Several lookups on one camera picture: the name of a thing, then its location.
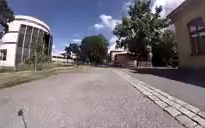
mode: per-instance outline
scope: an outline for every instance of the grass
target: grass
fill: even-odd
[[[56,75],[59,73],[67,72],[73,67],[55,67],[42,71],[23,71],[23,72],[11,72],[0,73],[0,89],[16,86],[22,83],[30,82],[37,79],[46,78],[48,76]]]

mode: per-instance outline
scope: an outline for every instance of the blue sky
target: blue sky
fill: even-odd
[[[8,0],[15,14],[36,17],[51,28],[54,52],[85,36],[103,34],[115,41],[112,30],[133,0]],[[183,0],[156,0],[170,11]]]

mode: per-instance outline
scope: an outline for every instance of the house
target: house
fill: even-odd
[[[134,56],[125,49],[116,48],[116,44],[113,44],[109,49],[110,60],[113,65],[117,66],[136,66]]]
[[[167,18],[175,25],[179,67],[205,68],[205,0],[185,0]]]

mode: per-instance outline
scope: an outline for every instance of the roof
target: roof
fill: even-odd
[[[46,27],[50,31],[50,27],[45,22],[43,22],[35,17],[25,16],[25,15],[15,15],[15,20],[16,19],[24,19],[24,20],[30,20],[30,21],[37,22],[37,23],[43,25],[44,27]]]
[[[179,5],[176,9],[174,9],[170,14],[167,15],[167,18],[172,18],[175,14],[177,14],[181,9],[186,8],[191,2],[196,0],[185,0],[181,5]]]

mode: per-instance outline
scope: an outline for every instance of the curb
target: curb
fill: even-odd
[[[114,70],[121,78],[127,80],[138,91],[152,100],[186,128],[205,128],[205,112],[199,108],[175,98],[168,93],[139,81],[126,73]]]

